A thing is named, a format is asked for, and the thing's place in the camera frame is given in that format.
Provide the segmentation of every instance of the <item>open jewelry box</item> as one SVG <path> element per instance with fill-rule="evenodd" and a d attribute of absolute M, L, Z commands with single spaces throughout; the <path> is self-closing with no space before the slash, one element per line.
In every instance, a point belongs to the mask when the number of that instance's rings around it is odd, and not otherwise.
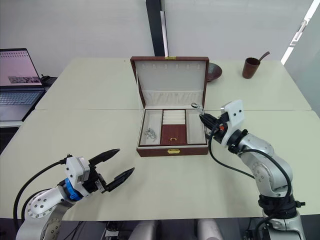
<path fill-rule="evenodd" d="M 208 57 L 133 56 L 144 107 L 137 143 L 141 157 L 206 155 L 206 128 L 192 103 L 205 105 Z"/>

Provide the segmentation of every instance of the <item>jewelry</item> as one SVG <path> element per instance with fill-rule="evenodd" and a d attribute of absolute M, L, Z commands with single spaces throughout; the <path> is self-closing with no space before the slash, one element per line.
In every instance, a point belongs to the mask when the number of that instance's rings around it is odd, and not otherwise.
<path fill-rule="evenodd" d="M 144 135 L 146 135 L 146 139 L 153 139 L 153 141 L 156 140 L 157 135 L 155 133 L 155 131 L 153 129 L 151 129 L 150 127 L 144 132 Z"/>

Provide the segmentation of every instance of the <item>white wall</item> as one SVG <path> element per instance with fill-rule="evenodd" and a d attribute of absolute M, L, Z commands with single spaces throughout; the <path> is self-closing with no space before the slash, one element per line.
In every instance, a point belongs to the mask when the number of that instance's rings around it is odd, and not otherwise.
<path fill-rule="evenodd" d="M 0 48 L 51 76 L 75 57 L 154 56 L 145 0 L 0 0 Z"/>
<path fill-rule="evenodd" d="M 320 7 L 318 6 L 284 67 L 320 117 Z"/>
<path fill-rule="evenodd" d="M 164 0 L 171 56 L 281 60 L 312 0 Z"/>

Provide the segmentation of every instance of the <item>cup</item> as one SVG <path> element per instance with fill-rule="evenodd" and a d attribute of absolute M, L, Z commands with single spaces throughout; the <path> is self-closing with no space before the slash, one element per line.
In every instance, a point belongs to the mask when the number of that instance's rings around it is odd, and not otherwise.
<path fill-rule="evenodd" d="M 259 59 L 256 59 L 254 57 L 248 57 L 244 62 L 242 76 L 245 79 L 252 78 L 255 72 L 257 71 L 259 65 L 260 65 Z"/>

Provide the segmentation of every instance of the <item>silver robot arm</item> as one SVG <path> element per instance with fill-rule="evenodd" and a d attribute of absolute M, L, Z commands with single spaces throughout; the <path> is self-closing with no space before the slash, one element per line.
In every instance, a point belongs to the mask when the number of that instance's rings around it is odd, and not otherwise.
<path fill-rule="evenodd" d="M 191 106 L 199 111 L 201 121 L 211 131 L 211 135 L 207 137 L 213 137 L 221 145 L 228 147 L 228 150 L 237 154 L 251 170 L 260 192 L 258 204 L 262 207 L 262 214 L 267 220 L 270 238 L 284 240 L 287 237 L 294 239 L 293 236 L 296 236 L 297 240 L 305 240 L 301 218 L 297 211 L 297 208 L 305 203 L 295 201 L 292 188 L 289 189 L 289 195 L 287 194 L 288 181 L 280 170 L 282 168 L 286 173 L 291 186 L 292 169 L 286 161 L 276 155 L 267 141 L 248 133 L 246 129 L 239 130 L 245 119 L 242 101 L 232 101 L 223 106 L 222 114 L 218 118 L 204 113 L 195 103 Z"/>
<path fill-rule="evenodd" d="M 112 149 L 85 160 L 69 155 L 65 161 L 67 178 L 56 187 L 36 194 L 26 205 L 25 220 L 19 228 L 16 240 L 56 240 L 64 214 L 83 197 L 88 198 L 97 190 L 111 192 L 121 185 L 134 171 L 131 168 L 114 181 L 106 184 L 96 172 L 96 165 L 113 157 L 119 149 Z"/>

